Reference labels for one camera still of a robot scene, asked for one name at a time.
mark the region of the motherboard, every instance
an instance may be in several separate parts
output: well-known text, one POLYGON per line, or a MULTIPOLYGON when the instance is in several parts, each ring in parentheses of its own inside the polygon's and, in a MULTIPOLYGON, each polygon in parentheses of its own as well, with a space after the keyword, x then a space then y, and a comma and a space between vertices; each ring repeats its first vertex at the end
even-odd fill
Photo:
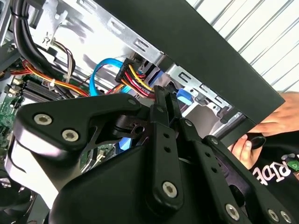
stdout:
MULTIPOLYGON (((3 102, 0 102, 0 162, 6 157, 7 148, 12 137, 14 118, 18 109, 26 104, 59 100, 59 95, 49 88, 49 83, 35 75, 15 77, 10 85, 7 85, 3 102)), ((112 144, 102 145, 96 150, 96 158, 91 158, 91 152, 83 153, 80 160, 80 168, 88 166, 90 159, 94 160, 92 167, 101 164, 115 156, 115 147, 112 144)))

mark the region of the black knob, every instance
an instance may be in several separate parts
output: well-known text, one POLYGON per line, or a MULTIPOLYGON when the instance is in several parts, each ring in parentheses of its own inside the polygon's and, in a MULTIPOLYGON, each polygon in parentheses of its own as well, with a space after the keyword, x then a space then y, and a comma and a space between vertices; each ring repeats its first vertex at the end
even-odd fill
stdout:
POLYGON ((252 150, 262 147, 266 142, 265 136, 263 136, 261 133, 247 133, 247 136, 248 140, 252 143, 252 150))

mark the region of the black wire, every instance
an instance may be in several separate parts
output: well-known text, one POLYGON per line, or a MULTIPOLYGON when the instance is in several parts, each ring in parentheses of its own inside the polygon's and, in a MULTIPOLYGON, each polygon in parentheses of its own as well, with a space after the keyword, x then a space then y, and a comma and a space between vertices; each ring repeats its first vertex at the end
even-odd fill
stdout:
MULTIPOLYGON (((47 74, 51 78, 59 80, 50 63, 37 49, 29 32, 28 21, 24 19, 28 16, 29 4, 25 0, 15 0, 13 3, 12 23, 14 31, 14 41, 20 54, 36 69, 47 74)), ((69 90, 60 86, 55 86, 56 91, 63 98, 74 98, 69 90)))

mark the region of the cable tie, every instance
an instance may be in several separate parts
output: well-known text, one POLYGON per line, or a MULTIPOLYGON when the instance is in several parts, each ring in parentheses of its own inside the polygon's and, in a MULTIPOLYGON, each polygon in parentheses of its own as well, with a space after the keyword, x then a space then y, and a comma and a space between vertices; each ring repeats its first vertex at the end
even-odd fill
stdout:
POLYGON ((49 84, 51 87, 54 87, 55 86, 55 79, 52 79, 52 81, 50 82, 49 84))
POLYGON ((10 7, 10 12, 11 12, 11 15, 12 15, 13 17, 15 17, 16 19, 18 19, 18 20, 27 20, 27 19, 29 18, 29 15, 22 16, 22 15, 18 15, 18 14, 16 14, 16 13, 13 11, 13 8, 12 8, 12 7, 10 7))

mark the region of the silver screw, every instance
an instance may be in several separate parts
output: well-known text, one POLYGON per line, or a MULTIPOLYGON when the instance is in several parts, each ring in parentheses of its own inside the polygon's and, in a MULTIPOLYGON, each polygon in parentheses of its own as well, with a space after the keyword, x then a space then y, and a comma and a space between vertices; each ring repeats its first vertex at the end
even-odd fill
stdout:
POLYGON ((188 125, 188 126, 192 126, 192 123, 191 123, 191 121, 189 121, 189 120, 185 120, 185 123, 188 125))
POLYGON ((218 145, 218 142, 216 139, 211 139, 211 141, 215 144, 215 145, 218 145))
POLYGON ((43 113, 35 115, 33 120, 38 125, 49 125, 52 123, 52 118, 49 115, 43 113))
POLYGON ((163 191, 168 197, 175 198, 178 195, 178 190, 173 183, 165 181, 162 185, 163 191))
POLYGON ((285 219, 287 223, 292 223, 291 218, 284 211, 280 211, 281 216, 285 219))
POLYGON ((231 204, 226 204, 225 205, 225 209, 226 212, 228 213, 228 215, 235 221, 238 221, 240 219, 240 215, 237 211, 237 209, 235 209, 235 207, 231 204))
POLYGON ((71 129, 62 132, 62 137, 66 141, 77 141, 79 139, 79 134, 71 129))
POLYGON ((132 99, 129 99, 128 102, 129 102, 130 104, 136 105, 136 102, 135 102, 134 100, 132 100, 132 99))
POLYGON ((273 210, 268 209, 268 213, 275 222, 279 222, 279 218, 273 210))
POLYGON ((161 108, 161 107, 159 107, 159 106, 157 106, 157 109, 160 111, 160 112, 164 112, 164 110, 161 108))

